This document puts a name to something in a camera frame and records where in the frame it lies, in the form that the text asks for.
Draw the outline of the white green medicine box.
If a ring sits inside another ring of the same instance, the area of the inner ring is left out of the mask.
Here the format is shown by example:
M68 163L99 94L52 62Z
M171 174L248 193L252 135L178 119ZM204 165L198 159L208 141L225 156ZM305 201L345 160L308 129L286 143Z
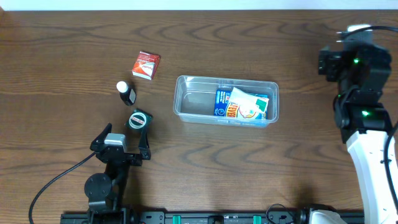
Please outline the white green medicine box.
M243 106L249 111L264 114L267 111L269 99L250 95L249 93L245 93L239 88L234 87L231 92L229 102Z

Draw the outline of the red Panadol box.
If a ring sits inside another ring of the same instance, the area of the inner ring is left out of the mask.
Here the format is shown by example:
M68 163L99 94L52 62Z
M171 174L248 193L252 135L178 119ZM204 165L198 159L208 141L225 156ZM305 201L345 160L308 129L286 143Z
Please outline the red Panadol box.
M132 74L137 77L152 80L160 62L160 55L140 51L132 68Z

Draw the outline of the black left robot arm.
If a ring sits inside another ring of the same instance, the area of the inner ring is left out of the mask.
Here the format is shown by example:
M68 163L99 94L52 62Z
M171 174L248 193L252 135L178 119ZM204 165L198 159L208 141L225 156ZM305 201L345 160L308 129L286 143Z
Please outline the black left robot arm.
M141 166L151 158L147 138L147 125L134 128L140 134L139 152L126 151L126 136L112 133L112 124L91 142L90 150L95 157L106 164L103 173L93 174L85 183L88 197L89 223L139 223L139 215L122 205L130 167Z

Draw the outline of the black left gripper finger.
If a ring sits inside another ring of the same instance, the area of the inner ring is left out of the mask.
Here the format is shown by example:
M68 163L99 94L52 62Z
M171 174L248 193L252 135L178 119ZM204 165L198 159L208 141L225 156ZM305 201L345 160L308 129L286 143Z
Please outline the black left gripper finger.
M91 142L90 149L102 149L107 135L112 130L112 124L108 123L103 131Z
M140 155L142 156L143 160L150 160L151 159L151 151L149 147L149 142L147 138L147 126L144 126L141 129L141 136L138 145Z

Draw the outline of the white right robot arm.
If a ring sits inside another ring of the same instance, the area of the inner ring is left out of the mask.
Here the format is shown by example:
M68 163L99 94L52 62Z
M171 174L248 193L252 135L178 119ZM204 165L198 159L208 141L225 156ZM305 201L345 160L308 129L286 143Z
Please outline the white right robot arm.
M386 49L364 43L318 54L319 74L338 84L334 120L356 169L365 223L397 223L397 126L379 101L391 61Z

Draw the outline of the green ointment box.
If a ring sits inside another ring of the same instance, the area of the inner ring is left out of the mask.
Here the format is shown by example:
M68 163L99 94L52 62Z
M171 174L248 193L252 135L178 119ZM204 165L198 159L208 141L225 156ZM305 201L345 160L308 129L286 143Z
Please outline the green ointment box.
M143 133L147 131L152 120L153 116L151 114L140 109L135 109L126 121L125 126Z

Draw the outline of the blue Kool Fever box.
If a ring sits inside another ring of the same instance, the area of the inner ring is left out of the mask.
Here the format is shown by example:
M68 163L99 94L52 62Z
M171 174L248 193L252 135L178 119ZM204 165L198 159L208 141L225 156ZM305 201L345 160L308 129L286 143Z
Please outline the blue Kool Fever box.
M231 92L231 90L221 89L216 91L214 116L242 119L267 119L267 110L265 113L260 113L254 110L244 109L236 103L231 103L229 101Z

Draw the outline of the dark syrup bottle white cap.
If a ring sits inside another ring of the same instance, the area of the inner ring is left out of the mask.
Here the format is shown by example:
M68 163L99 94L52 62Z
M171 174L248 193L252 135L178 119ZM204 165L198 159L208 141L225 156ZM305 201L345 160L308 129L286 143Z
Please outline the dark syrup bottle white cap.
M119 92L120 98L127 106L132 106L135 103L136 93L126 82L118 82L116 84L116 88Z

